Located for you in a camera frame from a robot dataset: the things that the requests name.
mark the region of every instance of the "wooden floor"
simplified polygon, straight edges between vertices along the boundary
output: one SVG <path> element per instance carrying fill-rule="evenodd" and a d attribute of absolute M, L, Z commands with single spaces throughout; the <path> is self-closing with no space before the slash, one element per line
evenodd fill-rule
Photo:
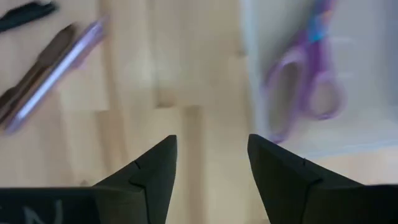
<path fill-rule="evenodd" d="M 24 2 L 0 1 L 0 12 Z M 246 152 L 238 0 L 57 2 L 56 14 L 0 35 L 1 92 L 69 23 L 108 14 L 108 37 L 18 133 L 0 137 L 0 186 L 92 185 L 177 134 L 168 223 L 264 223 Z"/>

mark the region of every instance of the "white container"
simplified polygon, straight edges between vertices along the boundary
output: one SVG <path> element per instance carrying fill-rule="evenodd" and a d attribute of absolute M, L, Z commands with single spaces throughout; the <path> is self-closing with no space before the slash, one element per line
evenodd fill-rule
<path fill-rule="evenodd" d="M 312 0 L 241 0 L 256 131 L 269 135 L 260 84 L 304 27 Z M 329 26 L 337 79 L 346 106 L 328 121 L 298 119 L 281 146 L 305 157 L 398 146 L 398 1 L 337 1 Z"/>

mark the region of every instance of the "wooden surface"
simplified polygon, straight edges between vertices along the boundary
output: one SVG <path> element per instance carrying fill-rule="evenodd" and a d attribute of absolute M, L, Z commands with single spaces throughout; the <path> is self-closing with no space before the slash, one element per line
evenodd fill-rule
<path fill-rule="evenodd" d="M 0 12 L 24 2 L 0 1 Z M 168 223 L 264 223 L 246 152 L 252 112 L 238 0 L 57 2 L 56 14 L 0 35 L 1 92 L 69 23 L 108 14 L 108 37 L 18 133 L 0 137 L 0 187 L 92 185 L 177 134 Z"/>

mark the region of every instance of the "purple scissors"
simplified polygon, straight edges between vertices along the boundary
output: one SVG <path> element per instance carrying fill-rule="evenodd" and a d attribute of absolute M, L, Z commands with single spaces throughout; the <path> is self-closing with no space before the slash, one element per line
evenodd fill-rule
<path fill-rule="evenodd" d="M 298 81 L 295 84 L 294 96 L 287 112 L 284 125 L 271 134 L 271 141 L 275 143 L 286 140 L 296 122 L 297 116 L 306 113 L 317 120 L 330 119 L 337 115 L 343 100 L 340 86 L 336 82 L 335 73 L 331 66 L 330 43 L 327 35 L 335 0 L 317 0 L 310 22 L 305 30 L 301 30 L 295 42 L 282 58 L 271 68 L 266 77 L 265 91 L 272 96 L 273 90 L 288 65 L 297 67 Z M 320 86 L 327 86 L 335 103 L 325 111 L 317 111 L 313 103 Z"/>

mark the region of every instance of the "scissors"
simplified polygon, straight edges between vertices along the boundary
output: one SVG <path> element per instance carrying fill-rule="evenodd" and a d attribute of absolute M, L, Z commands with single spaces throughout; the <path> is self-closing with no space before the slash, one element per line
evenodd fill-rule
<path fill-rule="evenodd" d="M 270 140 L 274 143 L 285 141 L 300 114 L 307 114 L 316 120 L 334 118 L 343 104 L 342 90 L 337 84 L 335 73 L 330 58 L 330 43 L 327 35 L 329 23 L 335 0 L 317 0 L 315 7 L 304 30 L 301 30 L 290 48 L 282 58 L 271 68 L 265 78 L 264 89 L 267 96 L 272 92 L 280 80 L 282 71 L 288 65 L 297 67 L 298 75 L 295 84 L 294 96 L 283 126 L 275 133 L 271 133 Z M 317 111 L 313 103 L 318 89 L 327 86 L 334 98 L 334 104 L 325 111 Z"/>

